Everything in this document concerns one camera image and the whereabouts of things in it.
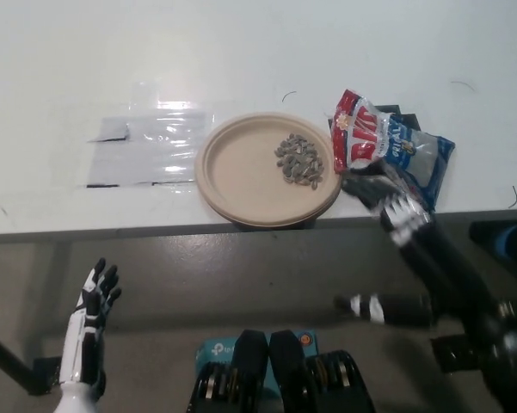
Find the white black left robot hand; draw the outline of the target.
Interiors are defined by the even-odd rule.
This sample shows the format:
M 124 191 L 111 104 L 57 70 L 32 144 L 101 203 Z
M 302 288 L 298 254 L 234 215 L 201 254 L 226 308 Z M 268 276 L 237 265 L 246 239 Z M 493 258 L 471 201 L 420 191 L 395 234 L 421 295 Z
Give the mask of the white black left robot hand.
M 117 270 L 115 265 L 108 268 L 101 258 L 89 271 L 65 334 L 59 382 L 83 383 L 97 397 L 106 386 L 104 331 L 114 301 L 121 295 Z

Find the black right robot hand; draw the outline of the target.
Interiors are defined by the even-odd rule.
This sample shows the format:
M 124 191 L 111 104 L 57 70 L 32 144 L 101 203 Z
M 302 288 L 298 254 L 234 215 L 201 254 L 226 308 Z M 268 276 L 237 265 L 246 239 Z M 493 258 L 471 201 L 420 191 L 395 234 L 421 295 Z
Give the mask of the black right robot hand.
M 517 412 L 517 312 L 491 293 L 434 214 L 388 178 L 345 172 L 342 191 L 378 216 L 430 295 L 462 323 L 491 395 L 504 411 Z

